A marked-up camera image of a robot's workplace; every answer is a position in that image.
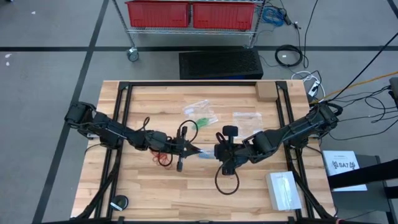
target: wooden table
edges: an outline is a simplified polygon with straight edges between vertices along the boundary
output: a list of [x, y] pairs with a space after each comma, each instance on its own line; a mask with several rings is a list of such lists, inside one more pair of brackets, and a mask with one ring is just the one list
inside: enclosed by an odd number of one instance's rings
[[[98, 111], [109, 117], [113, 115], [118, 84], [118, 81], [105, 81], [99, 96]], [[289, 80], [287, 84], [295, 119], [305, 116], [309, 108], [302, 81]], [[217, 143], [215, 133], [221, 132], [225, 125], [233, 125], [234, 112], [260, 113], [264, 129], [279, 128], [275, 103], [258, 102], [255, 94], [254, 86], [135, 86], [127, 126], [140, 128], [144, 118], [150, 116], [147, 129], [175, 136], [180, 123], [186, 120], [182, 108], [209, 100], [219, 121], [201, 129], [193, 143], [202, 149], [212, 150]], [[119, 122], [125, 96], [122, 99]], [[284, 118], [288, 123], [286, 112]], [[193, 131], [188, 129], [187, 138], [191, 138], [192, 134]], [[88, 146], [98, 143], [99, 140], [92, 140]], [[311, 140], [310, 146], [318, 148], [317, 141]], [[72, 217], [83, 211], [98, 190], [105, 152], [98, 146], [86, 153]], [[126, 220], [286, 221], [288, 216], [295, 216], [294, 211], [278, 212], [272, 209], [265, 180], [270, 172], [287, 170], [283, 149], [258, 164], [248, 162], [238, 168], [241, 186], [230, 196], [220, 194], [215, 188], [214, 176], [220, 165], [216, 159], [202, 159], [194, 155], [185, 159], [183, 171], [177, 172], [175, 162], [173, 168], [167, 170], [157, 166], [153, 157], [149, 151], [137, 151], [124, 142], [116, 195], [127, 196], [129, 206], [122, 212], [114, 212], [113, 219], [124, 216]], [[335, 209], [321, 155], [305, 148], [303, 161], [310, 190], [333, 215]], [[236, 179], [219, 176], [219, 185], [225, 191], [232, 190]], [[106, 193], [104, 197], [105, 202], [108, 195]], [[105, 216], [106, 206], [104, 203], [102, 217]], [[302, 207], [306, 217], [303, 198]]]

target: clear plastic bag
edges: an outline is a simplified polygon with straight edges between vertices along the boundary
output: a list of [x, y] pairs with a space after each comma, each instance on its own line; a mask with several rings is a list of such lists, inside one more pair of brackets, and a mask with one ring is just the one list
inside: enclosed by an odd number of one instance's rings
[[263, 130], [262, 116], [260, 113], [233, 113], [234, 125], [238, 127], [237, 138], [247, 138]]
[[188, 105], [184, 107], [183, 112], [187, 119], [191, 119], [197, 123], [198, 129], [218, 121], [216, 114], [210, 108], [210, 102], [208, 100]]

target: white paper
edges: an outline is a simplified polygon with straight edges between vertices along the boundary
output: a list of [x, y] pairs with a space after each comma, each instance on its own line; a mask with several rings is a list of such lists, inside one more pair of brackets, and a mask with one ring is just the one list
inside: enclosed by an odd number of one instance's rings
[[[322, 152], [328, 176], [359, 169], [359, 165], [356, 160], [354, 151], [322, 151]], [[366, 190], [368, 190], [366, 188], [366, 184], [333, 189], [334, 192], [366, 191]]]

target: wire shelf cart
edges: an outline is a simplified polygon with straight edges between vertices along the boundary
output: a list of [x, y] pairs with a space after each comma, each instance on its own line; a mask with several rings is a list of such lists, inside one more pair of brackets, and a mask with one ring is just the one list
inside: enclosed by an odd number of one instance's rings
[[233, 2], [233, 3], [255, 3], [261, 4], [259, 15], [257, 16], [256, 22], [253, 24], [250, 30], [239, 30], [239, 29], [197, 29], [193, 27], [192, 21], [190, 18], [190, 23], [188, 27], [132, 27], [128, 28], [127, 24], [123, 18], [123, 15], [120, 11], [118, 3], [116, 0], [112, 0], [116, 12], [119, 15], [120, 21], [122, 22], [123, 28], [127, 37], [130, 41], [131, 48], [127, 51], [127, 57], [131, 62], [135, 62], [139, 58], [137, 47], [134, 43], [134, 35], [136, 34], [206, 34], [206, 35], [243, 35], [249, 37], [249, 44], [247, 47], [253, 48], [255, 44], [256, 36], [258, 35], [258, 28], [261, 22], [262, 13], [264, 10], [264, 6], [266, 4], [266, 0], [188, 0], [189, 2]]

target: red bin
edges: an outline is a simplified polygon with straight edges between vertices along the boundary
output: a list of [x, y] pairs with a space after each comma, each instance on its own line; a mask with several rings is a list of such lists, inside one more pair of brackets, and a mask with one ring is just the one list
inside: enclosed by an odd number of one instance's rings
[[187, 2], [130, 1], [132, 27], [187, 27], [189, 5]]
[[251, 29], [253, 3], [193, 3], [194, 28]]

